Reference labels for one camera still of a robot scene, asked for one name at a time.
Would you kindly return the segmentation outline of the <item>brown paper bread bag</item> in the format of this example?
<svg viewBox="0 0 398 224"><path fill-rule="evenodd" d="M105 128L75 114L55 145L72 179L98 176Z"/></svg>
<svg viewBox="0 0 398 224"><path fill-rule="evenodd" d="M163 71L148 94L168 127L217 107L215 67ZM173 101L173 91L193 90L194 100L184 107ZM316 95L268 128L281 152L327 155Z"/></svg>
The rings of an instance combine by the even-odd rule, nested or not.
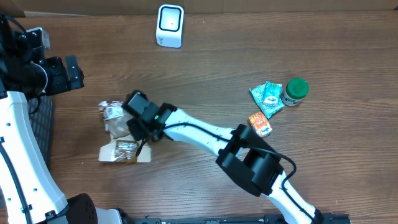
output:
<svg viewBox="0 0 398 224"><path fill-rule="evenodd" d="M152 149L145 145L136 156L142 141L136 140L129 132L127 121L132 116L122 109L122 101L102 101L99 113L104 121L104 128L110 136L110 142L99 150L100 162L149 163L152 160Z"/></svg>

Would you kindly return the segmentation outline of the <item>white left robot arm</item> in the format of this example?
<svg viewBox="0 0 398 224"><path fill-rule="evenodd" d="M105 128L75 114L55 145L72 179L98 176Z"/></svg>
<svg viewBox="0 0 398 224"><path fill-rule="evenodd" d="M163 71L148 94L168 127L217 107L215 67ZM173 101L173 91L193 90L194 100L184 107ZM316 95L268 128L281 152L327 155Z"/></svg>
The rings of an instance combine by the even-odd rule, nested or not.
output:
<svg viewBox="0 0 398 224"><path fill-rule="evenodd" d="M73 55L44 57L44 32L1 21L1 189L9 223L130 223L120 209L96 208L88 194L66 198L45 164L28 101L76 90L84 75Z"/></svg>

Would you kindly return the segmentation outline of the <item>orange tissue packet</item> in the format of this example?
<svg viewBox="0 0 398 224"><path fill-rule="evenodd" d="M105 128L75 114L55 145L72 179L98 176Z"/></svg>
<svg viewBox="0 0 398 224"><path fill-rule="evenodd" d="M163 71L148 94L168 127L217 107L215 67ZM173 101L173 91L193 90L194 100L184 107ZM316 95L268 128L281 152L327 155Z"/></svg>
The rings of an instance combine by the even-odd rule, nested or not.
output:
<svg viewBox="0 0 398 224"><path fill-rule="evenodd" d="M273 131L268 119L262 112L250 115L248 123L251 125L254 132L261 138L269 136Z"/></svg>

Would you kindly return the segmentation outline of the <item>small teal tissue packet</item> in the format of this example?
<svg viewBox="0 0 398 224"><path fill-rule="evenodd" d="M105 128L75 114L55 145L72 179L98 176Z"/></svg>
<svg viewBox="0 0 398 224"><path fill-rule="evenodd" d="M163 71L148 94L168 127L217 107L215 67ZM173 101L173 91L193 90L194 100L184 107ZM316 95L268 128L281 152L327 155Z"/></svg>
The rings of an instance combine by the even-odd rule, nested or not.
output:
<svg viewBox="0 0 398 224"><path fill-rule="evenodd" d="M277 106L282 93L282 84L266 81L262 103L267 106Z"/></svg>

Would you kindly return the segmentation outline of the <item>teal snack packet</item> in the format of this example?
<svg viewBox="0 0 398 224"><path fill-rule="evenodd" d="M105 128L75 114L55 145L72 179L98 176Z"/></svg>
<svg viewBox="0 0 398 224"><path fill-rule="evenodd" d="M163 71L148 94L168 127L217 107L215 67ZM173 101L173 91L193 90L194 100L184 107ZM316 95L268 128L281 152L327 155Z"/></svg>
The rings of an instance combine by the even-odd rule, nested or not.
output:
<svg viewBox="0 0 398 224"><path fill-rule="evenodd" d="M270 119L285 107L280 98L281 84L266 81L264 84L250 89L249 92L267 119Z"/></svg>

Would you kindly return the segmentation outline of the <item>green lid jar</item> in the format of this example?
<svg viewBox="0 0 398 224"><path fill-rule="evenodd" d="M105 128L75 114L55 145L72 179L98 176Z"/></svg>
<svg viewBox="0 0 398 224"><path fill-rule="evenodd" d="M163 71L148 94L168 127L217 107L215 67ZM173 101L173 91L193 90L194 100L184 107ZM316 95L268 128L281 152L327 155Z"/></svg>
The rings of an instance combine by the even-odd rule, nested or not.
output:
<svg viewBox="0 0 398 224"><path fill-rule="evenodd" d="M303 78L293 78L281 94L282 102L287 106L300 104L309 92L309 85Z"/></svg>

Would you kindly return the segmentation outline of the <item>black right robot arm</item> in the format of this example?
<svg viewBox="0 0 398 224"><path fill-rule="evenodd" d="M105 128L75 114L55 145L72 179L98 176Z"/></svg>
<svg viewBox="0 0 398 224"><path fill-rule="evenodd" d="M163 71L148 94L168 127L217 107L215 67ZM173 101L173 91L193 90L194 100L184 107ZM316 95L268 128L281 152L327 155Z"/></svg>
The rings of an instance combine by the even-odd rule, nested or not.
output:
<svg viewBox="0 0 398 224"><path fill-rule="evenodd" d="M133 91L123 103L132 115L127 122L132 136L143 144L167 137L185 142L216 156L216 163L239 187L253 196L268 198L287 223L323 223L324 216L307 203L292 187L289 179L297 166L287 174L281 160L292 159L273 150L250 127L222 128L200 121L177 106L157 106L146 95Z"/></svg>

